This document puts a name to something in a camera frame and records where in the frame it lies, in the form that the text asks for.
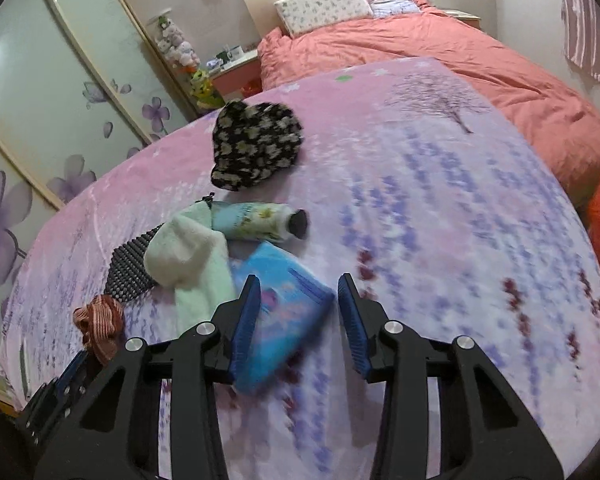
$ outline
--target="blue package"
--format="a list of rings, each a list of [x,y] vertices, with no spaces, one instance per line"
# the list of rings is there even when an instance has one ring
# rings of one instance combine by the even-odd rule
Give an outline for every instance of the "blue package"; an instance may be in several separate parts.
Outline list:
[[[335,294],[291,254],[268,242],[261,243],[233,271],[237,290],[241,290],[250,274],[255,274],[262,291],[251,353],[235,381],[239,391],[250,393],[298,350],[330,309]]]

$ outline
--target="brown striped scrunchie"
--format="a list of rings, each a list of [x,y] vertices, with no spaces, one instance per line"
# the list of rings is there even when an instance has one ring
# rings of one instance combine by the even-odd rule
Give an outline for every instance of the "brown striped scrunchie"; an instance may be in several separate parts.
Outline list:
[[[96,296],[87,306],[74,310],[74,325],[82,332],[85,350],[106,365],[122,345],[125,318],[122,305],[111,296]]]

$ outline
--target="bed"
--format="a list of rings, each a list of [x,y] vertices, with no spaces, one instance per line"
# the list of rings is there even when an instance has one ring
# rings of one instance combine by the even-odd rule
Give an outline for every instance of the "bed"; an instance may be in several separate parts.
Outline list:
[[[412,91],[423,80],[436,85]],[[4,317],[0,364],[16,404],[81,349],[72,311],[103,290],[112,250],[215,191],[304,208],[308,239],[285,249],[323,283],[351,272],[421,335],[472,336],[573,471],[600,437],[600,268],[564,191],[515,127],[431,58],[321,73],[248,102],[282,102],[298,115],[304,143],[292,170],[239,193],[213,188],[214,113],[98,179],[40,231]],[[448,102],[458,108],[441,114],[436,104]],[[172,290],[154,288],[124,314],[127,338],[176,336]],[[353,371],[335,309],[282,372],[257,397],[216,389],[230,477],[369,478],[383,386]],[[165,384],[164,478],[169,406]],[[439,420],[432,392],[431,473]]]
[[[275,0],[245,0],[263,39],[264,89],[320,72],[399,57],[431,56],[514,123],[576,206],[600,181],[600,114],[576,91],[487,34],[416,0],[419,14],[363,19],[292,39]]]

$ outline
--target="metal screw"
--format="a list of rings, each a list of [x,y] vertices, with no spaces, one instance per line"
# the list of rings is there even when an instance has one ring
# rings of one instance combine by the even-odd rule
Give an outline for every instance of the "metal screw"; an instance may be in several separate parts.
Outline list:
[[[400,332],[402,332],[402,330],[404,330],[404,327],[402,326],[402,323],[400,321],[387,321],[384,324],[384,329],[389,334],[399,334]]]
[[[125,343],[125,348],[130,352],[135,352],[142,348],[142,339],[139,337],[132,337]]]
[[[196,332],[198,332],[200,335],[209,335],[209,334],[212,334],[215,329],[216,329],[216,326],[213,323],[209,323],[208,321],[205,321],[204,323],[200,323],[196,327]]]
[[[467,335],[461,335],[456,339],[458,346],[464,350],[471,350],[475,346],[475,341]]]

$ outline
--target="mint green towel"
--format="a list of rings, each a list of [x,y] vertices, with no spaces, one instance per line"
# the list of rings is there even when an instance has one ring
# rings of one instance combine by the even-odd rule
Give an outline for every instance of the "mint green towel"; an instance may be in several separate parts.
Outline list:
[[[175,289],[178,336],[237,297],[226,240],[211,229],[206,202],[180,211],[158,230],[146,248],[144,268],[161,286]]]

